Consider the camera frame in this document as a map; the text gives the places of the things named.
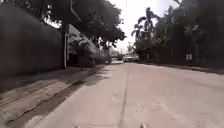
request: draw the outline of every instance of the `wall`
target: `wall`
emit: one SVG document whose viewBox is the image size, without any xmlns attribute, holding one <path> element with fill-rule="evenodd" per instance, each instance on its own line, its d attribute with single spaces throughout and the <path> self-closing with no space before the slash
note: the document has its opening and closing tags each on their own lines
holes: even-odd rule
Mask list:
<svg viewBox="0 0 224 128">
<path fill-rule="evenodd" d="M 62 68 L 61 34 L 25 11 L 0 6 L 0 76 Z"/>
</svg>

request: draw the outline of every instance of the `bright sky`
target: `bright sky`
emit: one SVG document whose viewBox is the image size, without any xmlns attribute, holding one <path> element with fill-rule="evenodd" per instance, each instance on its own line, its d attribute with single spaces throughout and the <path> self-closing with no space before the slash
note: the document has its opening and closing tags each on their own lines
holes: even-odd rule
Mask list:
<svg viewBox="0 0 224 128">
<path fill-rule="evenodd" d="M 121 25 L 121 29 L 125 32 L 127 38 L 124 41 L 119 41 L 117 44 L 117 50 L 120 52 L 126 52 L 128 42 L 134 42 L 134 38 L 131 37 L 131 32 L 134 29 L 134 24 L 141 16 L 145 16 L 145 10 L 147 7 L 151 7 L 151 10 L 158 16 L 163 16 L 163 13 L 168 10 L 169 6 L 177 7 L 177 4 L 172 0 L 109 0 L 115 4 L 118 8 L 122 9 L 121 18 L 124 19 L 124 24 Z"/>
</svg>

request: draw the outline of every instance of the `tree canopy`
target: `tree canopy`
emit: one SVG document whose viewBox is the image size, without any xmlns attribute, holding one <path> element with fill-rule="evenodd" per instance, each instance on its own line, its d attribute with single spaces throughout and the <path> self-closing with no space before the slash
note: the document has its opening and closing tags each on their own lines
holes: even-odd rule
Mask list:
<svg viewBox="0 0 224 128">
<path fill-rule="evenodd" d="M 224 62 L 224 1 L 174 1 L 179 7 L 170 7 L 155 27 L 141 31 L 150 34 L 146 35 L 147 38 L 136 38 L 135 44 L 141 46 L 145 42 L 151 45 L 146 45 L 148 50 L 140 47 L 137 51 L 150 54 L 152 59 L 159 56 L 157 61 L 166 63 L 185 63 L 186 54 L 193 55 L 194 64 L 204 64 L 205 60 Z"/>
<path fill-rule="evenodd" d="M 69 23 L 90 38 L 97 46 L 113 46 L 124 40 L 121 10 L 107 0 L 14 0 L 27 12 L 40 20 Z"/>
</svg>

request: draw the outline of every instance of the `lane line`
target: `lane line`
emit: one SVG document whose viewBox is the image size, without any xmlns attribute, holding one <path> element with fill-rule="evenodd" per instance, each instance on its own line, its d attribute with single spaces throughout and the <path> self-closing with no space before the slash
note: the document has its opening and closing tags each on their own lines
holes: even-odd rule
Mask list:
<svg viewBox="0 0 224 128">
<path fill-rule="evenodd" d="M 121 109 L 119 122 L 117 125 L 118 128 L 122 128 L 124 123 L 124 115 L 125 115 L 125 109 L 127 105 L 127 96 L 128 96 L 129 76 L 130 76 L 130 64 L 128 64 L 128 67 L 127 67 L 127 77 L 126 77 L 125 90 L 124 90 L 124 99 L 122 103 L 122 109 Z"/>
</svg>

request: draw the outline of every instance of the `street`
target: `street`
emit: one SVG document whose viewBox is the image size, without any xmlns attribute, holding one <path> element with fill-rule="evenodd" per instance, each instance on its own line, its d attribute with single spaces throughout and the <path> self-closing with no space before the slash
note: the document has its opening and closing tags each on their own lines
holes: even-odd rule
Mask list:
<svg viewBox="0 0 224 128">
<path fill-rule="evenodd" d="M 114 64 L 84 80 L 34 128 L 223 128 L 224 76 Z"/>
</svg>

